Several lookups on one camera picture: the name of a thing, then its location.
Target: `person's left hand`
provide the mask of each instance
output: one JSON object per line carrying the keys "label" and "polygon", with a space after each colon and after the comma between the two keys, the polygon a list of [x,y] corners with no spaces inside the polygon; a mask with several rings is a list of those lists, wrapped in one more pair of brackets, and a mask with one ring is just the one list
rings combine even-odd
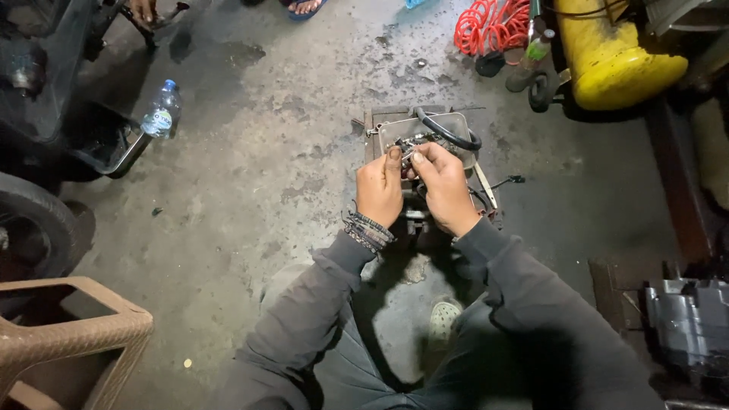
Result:
{"label": "person's left hand", "polygon": [[400,147],[394,146],[357,170],[357,211],[385,228],[402,211],[401,159]]}
{"label": "person's left hand", "polygon": [[134,20],[151,30],[151,25],[157,19],[157,0],[129,0],[129,8],[132,9]]}

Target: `red air hose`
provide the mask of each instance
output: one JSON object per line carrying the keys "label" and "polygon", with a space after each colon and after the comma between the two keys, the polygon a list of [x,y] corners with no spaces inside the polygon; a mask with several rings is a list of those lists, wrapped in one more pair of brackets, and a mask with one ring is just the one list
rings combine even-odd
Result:
{"label": "red air hose", "polygon": [[523,47],[528,29],[529,0],[506,0],[501,9],[497,0],[477,0],[461,13],[453,42],[467,55],[503,53]]}

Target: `concrete floor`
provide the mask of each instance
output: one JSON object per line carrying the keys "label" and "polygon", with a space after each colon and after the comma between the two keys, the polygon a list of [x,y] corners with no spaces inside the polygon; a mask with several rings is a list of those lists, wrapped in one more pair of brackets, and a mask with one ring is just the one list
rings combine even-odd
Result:
{"label": "concrete floor", "polygon": [[[478,107],[468,118],[484,138],[489,179],[528,179],[499,189],[504,230],[590,302],[587,258],[675,251],[643,121],[578,123],[558,106],[533,113],[525,95],[504,89],[504,73],[479,77],[453,47],[468,6],[429,0],[408,11],[402,1],[331,0],[293,23],[274,0],[252,9],[213,0],[193,4],[153,60],[128,23],[114,24],[108,50],[83,73],[87,92],[136,118],[165,78],[184,99],[176,138],[154,141],[129,175],[67,184],[63,193],[96,217],[94,246],[74,274],[155,317],[118,408],[202,405],[219,363],[256,322],[268,279],[309,260],[339,229],[364,155],[350,119],[368,107]],[[155,207],[164,211],[152,217]],[[416,336],[432,300],[453,292],[427,260],[413,266],[417,283],[378,286],[375,277],[363,287],[378,295],[363,327],[405,383],[421,376]]]}

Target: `blue sandal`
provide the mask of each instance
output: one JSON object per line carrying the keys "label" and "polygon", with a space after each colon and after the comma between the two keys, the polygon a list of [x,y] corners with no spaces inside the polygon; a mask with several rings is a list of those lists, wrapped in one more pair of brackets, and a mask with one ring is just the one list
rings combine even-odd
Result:
{"label": "blue sandal", "polygon": [[[296,4],[304,3],[309,0],[296,0]],[[316,9],[311,10],[308,13],[304,13],[301,15],[296,14],[296,12],[289,11],[289,18],[293,21],[304,21],[312,18],[320,9],[321,6],[324,6],[324,3],[326,3],[327,0],[321,0],[321,3],[319,3],[319,6]]]}

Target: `plastic bottle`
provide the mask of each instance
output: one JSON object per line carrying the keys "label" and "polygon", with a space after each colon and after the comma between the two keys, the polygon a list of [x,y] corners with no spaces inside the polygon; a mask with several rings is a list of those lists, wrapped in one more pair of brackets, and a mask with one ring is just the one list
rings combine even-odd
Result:
{"label": "plastic bottle", "polygon": [[415,7],[423,4],[425,0],[405,0],[405,6],[408,9],[414,9]]}
{"label": "plastic bottle", "polygon": [[548,28],[541,36],[539,36],[539,38],[529,43],[524,55],[522,55],[521,60],[519,60],[519,64],[506,79],[506,88],[509,91],[519,93],[529,86],[532,81],[532,73],[534,73],[534,70],[539,68],[539,63],[544,60],[544,57],[546,57],[550,50],[552,50],[553,38],[554,30],[550,30]]}
{"label": "plastic bottle", "polygon": [[160,92],[149,103],[149,110],[141,121],[141,130],[155,138],[169,139],[181,110],[182,99],[177,93],[175,82],[165,80]]}

